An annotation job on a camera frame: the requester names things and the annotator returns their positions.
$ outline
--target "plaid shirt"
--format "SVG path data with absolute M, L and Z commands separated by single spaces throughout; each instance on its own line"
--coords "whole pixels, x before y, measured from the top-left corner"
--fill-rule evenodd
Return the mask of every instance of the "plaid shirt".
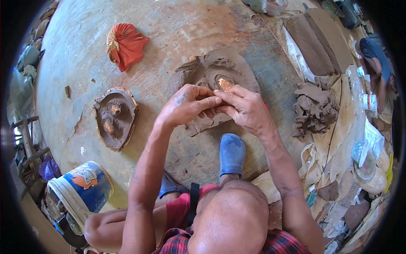
M 191 227 L 186 230 L 172 228 L 168 230 L 161 245 L 153 254 L 189 254 L 188 241 L 192 236 Z M 310 254 L 306 247 L 288 232 L 273 229 L 268 230 L 268 237 L 261 254 Z

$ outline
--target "red shorts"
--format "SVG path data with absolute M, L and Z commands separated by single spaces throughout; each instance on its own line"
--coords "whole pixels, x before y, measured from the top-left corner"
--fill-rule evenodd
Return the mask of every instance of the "red shorts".
M 199 197 L 202 197 L 209 191 L 217 190 L 220 187 L 211 183 L 200 188 Z M 166 225 L 168 228 L 182 228 L 186 222 L 190 210 L 190 194 L 183 193 L 177 199 L 166 203 Z

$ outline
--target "stained floor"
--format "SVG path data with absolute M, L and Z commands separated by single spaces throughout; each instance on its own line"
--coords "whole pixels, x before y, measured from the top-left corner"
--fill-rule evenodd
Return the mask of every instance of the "stained floor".
M 293 2 L 290 7 L 301 5 Z M 239 0 L 61 1 L 43 40 L 46 51 L 38 68 L 36 109 L 44 140 L 62 173 L 97 161 L 115 187 L 104 210 L 126 207 L 137 160 L 156 116 L 171 96 L 170 76 L 190 56 L 228 46 L 250 65 L 282 140 L 300 168 L 300 152 L 310 141 L 291 137 L 297 74 L 271 32 L 252 14 Z M 106 52 L 107 34 L 118 23 L 132 23 L 149 37 L 142 61 L 124 73 Z M 71 99 L 65 95 L 67 85 Z M 131 140 L 121 152 L 112 152 L 100 141 L 92 112 L 94 98 L 116 86 L 129 89 L 141 111 Z M 185 186 L 192 181 L 218 182 L 218 140 L 226 132 L 240 135 L 246 144 L 244 179 L 252 180 L 268 170 L 258 139 L 233 121 L 195 137 L 177 127 L 165 169 Z

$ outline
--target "blue rubber shoe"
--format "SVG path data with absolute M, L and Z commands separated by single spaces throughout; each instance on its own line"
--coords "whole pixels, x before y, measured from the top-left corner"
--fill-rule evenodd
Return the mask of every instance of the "blue rubber shoe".
M 162 176 L 161 189 L 159 190 L 158 197 L 159 199 L 161 199 L 163 196 L 171 192 L 188 193 L 189 190 L 182 185 L 175 183 L 171 176 L 166 171 L 164 171 L 164 175 Z
M 242 177 L 242 166 L 245 160 L 245 145 L 241 138 L 233 133 L 223 134 L 220 138 L 220 172 L 218 177 L 225 174 L 239 174 Z

